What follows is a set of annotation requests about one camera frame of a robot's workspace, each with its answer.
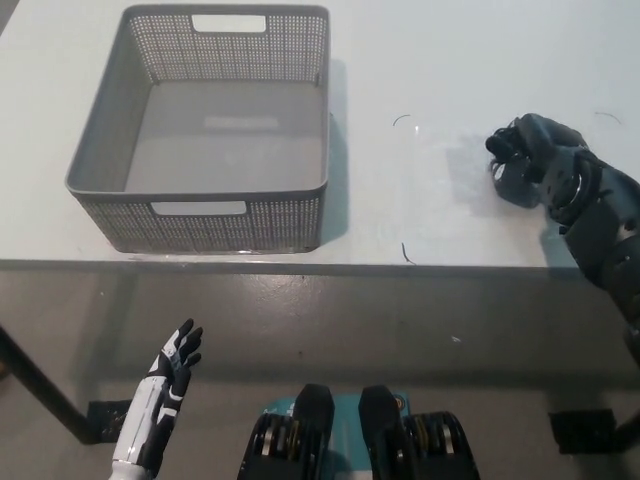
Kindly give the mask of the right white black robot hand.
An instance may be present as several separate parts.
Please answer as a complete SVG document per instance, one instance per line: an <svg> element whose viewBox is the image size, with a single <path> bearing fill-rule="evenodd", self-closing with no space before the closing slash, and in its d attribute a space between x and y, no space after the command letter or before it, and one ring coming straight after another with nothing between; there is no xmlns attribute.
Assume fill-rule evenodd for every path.
<svg viewBox="0 0 640 480"><path fill-rule="evenodd" d="M550 118L529 113L515 119L514 127L528 159L524 178L537 187L554 221L574 223L599 189L595 155L578 131Z"/></svg>

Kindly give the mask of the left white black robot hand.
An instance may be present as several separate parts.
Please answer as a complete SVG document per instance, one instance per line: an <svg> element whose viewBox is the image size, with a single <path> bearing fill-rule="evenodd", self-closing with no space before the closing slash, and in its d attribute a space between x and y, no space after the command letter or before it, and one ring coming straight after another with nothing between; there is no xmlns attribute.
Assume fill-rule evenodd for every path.
<svg viewBox="0 0 640 480"><path fill-rule="evenodd" d="M155 479L189 387L201 360L203 329L186 320L173 332L140 381L114 449L115 479Z"/></svg>

